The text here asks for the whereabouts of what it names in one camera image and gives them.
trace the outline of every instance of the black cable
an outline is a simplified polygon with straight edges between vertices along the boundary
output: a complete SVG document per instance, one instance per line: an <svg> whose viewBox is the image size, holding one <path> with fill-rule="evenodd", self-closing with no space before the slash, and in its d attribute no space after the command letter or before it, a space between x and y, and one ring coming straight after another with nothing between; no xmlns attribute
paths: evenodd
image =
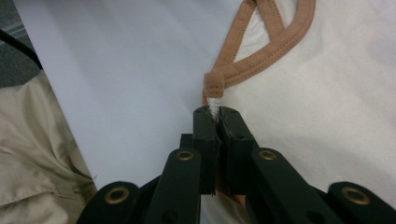
<svg viewBox="0 0 396 224"><path fill-rule="evenodd" d="M12 37L11 35L7 34L6 32L4 32L1 29L0 29L0 40L3 40L5 43L9 44L10 46L14 47L15 49L19 50L20 52L22 52L23 54L28 56L30 59L32 59L35 62L35 64L37 64L37 66L40 69L43 69L43 67L41 66L41 63L38 60L38 57L34 51L29 49L24 44L22 44L21 41L17 40L16 38Z"/></svg>

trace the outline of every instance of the beige cloth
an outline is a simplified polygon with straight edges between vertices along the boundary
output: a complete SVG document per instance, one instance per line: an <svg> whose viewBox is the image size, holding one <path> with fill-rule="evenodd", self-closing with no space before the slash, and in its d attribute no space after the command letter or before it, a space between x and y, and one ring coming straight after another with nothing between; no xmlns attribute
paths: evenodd
<svg viewBox="0 0 396 224"><path fill-rule="evenodd" d="M95 192L44 72L0 89L0 223L76 223Z"/></svg>

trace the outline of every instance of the garment strap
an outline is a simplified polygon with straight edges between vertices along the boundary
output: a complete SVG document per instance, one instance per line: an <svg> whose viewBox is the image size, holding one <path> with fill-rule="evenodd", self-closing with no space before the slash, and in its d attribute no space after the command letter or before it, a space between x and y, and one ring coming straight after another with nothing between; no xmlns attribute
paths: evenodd
<svg viewBox="0 0 396 224"><path fill-rule="evenodd" d="M315 0L300 0L293 22L285 28L275 0L243 0L212 71L205 74L204 104L206 98L222 97L225 88L260 73L296 46L312 23L315 3ZM234 63L256 7L268 31L270 43Z"/></svg>

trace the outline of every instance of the brown fabric strap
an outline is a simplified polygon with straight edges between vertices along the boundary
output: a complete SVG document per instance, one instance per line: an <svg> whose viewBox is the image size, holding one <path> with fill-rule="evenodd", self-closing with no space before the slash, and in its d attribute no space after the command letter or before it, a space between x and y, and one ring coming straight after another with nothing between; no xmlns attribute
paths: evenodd
<svg viewBox="0 0 396 224"><path fill-rule="evenodd" d="M300 0L293 22L285 29L275 1L257 0L271 42L246 59L233 63L255 8L255 2L244 0L212 71L205 74L204 96L220 98L225 88L260 73L289 52L308 31L315 3L315 0Z"/></svg>

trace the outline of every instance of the white thread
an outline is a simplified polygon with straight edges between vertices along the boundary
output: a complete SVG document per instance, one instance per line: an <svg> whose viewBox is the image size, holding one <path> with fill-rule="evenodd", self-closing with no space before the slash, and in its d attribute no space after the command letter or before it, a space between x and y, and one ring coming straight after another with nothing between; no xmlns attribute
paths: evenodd
<svg viewBox="0 0 396 224"><path fill-rule="evenodd" d="M217 122L219 120L219 109L220 109L221 98L207 97L206 100L207 100L207 104L209 105L210 114L212 114L213 120Z"/></svg>

